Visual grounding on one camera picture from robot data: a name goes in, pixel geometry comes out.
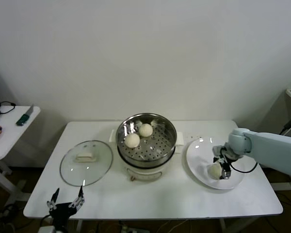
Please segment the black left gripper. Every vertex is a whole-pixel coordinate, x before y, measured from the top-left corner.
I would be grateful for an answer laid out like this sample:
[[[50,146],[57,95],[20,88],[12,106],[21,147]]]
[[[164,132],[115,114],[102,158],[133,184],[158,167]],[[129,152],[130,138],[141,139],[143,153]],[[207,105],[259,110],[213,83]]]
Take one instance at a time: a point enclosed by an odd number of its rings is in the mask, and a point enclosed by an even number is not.
[[[77,198],[72,202],[55,204],[59,194],[59,188],[53,193],[51,200],[47,201],[50,216],[53,218],[53,226],[55,228],[65,228],[69,218],[77,213],[85,202],[82,186],[79,189]]]

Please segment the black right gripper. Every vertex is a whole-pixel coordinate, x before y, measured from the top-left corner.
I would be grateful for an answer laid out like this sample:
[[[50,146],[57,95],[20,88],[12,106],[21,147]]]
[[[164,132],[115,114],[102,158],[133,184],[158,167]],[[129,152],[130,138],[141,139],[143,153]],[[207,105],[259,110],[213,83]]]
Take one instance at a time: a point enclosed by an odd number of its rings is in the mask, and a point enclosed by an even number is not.
[[[231,159],[228,158],[228,150],[227,149],[220,149],[219,157],[214,157],[213,162],[220,164],[222,168],[222,173],[220,176],[221,180],[227,180],[231,176]]]

